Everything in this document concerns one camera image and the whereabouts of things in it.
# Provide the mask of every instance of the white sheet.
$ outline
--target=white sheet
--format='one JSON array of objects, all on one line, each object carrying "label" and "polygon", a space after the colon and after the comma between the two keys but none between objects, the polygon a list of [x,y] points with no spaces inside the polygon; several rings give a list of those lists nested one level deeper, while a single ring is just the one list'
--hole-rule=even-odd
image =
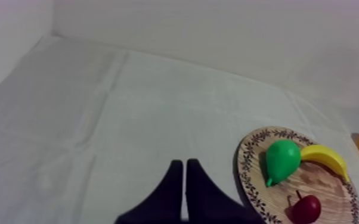
[{"label": "white sheet", "polygon": [[359,181],[359,152],[337,108],[245,77],[131,51],[90,143],[97,159],[80,223],[111,223],[136,206],[175,158],[198,158],[240,202],[235,150],[249,132],[272,125],[334,148]]},{"label": "white sheet", "polygon": [[222,71],[45,39],[0,84],[0,223],[111,224],[154,190],[172,159],[198,158],[240,202],[237,145],[271,125],[334,148],[359,194],[359,152],[345,113],[359,119]]}]

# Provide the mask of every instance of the white wall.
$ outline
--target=white wall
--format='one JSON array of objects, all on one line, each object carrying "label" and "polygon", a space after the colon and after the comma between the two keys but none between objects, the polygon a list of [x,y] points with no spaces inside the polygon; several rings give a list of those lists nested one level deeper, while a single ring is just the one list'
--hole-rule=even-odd
[{"label": "white wall", "polygon": [[0,0],[0,81],[52,26],[52,0]]},{"label": "white wall", "polygon": [[358,0],[56,0],[54,30],[359,106]]}]

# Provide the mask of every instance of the wooden grain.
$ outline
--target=wooden grain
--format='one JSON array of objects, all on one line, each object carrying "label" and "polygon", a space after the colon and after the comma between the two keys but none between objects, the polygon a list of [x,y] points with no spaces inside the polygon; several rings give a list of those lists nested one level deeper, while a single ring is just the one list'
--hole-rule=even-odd
[{"label": "wooden grain", "polygon": [[302,196],[315,195],[321,202],[316,223],[359,224],[359,200],[355,188],[322,164],[302,162],[297,171],[277,185],[265,186],[265,152],[277,140],[293,140],[300,149],[317,144],[303,134],[284,127],[254,130],[241,142],[237,168],[242,188],[266,223],[292,223],[289,214]]}]

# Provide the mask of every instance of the yellow banana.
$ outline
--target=yellow banana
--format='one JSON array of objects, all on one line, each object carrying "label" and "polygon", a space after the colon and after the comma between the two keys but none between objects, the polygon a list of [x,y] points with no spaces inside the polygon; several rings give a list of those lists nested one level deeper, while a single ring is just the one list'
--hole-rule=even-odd
[{"label": "yellow banana", "polygon": [[346,182],[349,177],[346,172],[346,164],[335,151],[323,145],[310,145],[301,150],[301,160],[314,161],[326,165],[335,173],[343,176]]}]

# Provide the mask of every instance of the toy fruit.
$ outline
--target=toy fruit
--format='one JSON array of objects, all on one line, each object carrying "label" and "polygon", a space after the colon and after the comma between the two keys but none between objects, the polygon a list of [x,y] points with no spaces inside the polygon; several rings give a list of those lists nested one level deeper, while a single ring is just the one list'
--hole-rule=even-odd
[{"label": "toy fruit", "polygon": [[323,145],[310,145],[301,150],[302,161],[315,161],[326,165],[349,182],[346,164],[335,151]]},{"label": "toy fruit", "polygon": [[296,191],[299,201],[292,208],[293,221],[296,224],[310,224],[315,222],[321,213],[321,204],[317,197],[308,195],[301,197]]},{"label": "toy fruit", "polygon": [[270,145],[266,152],[267,186],[279,183],[291,175],[301,163],[301,152],[290,140],[279,140]]}]

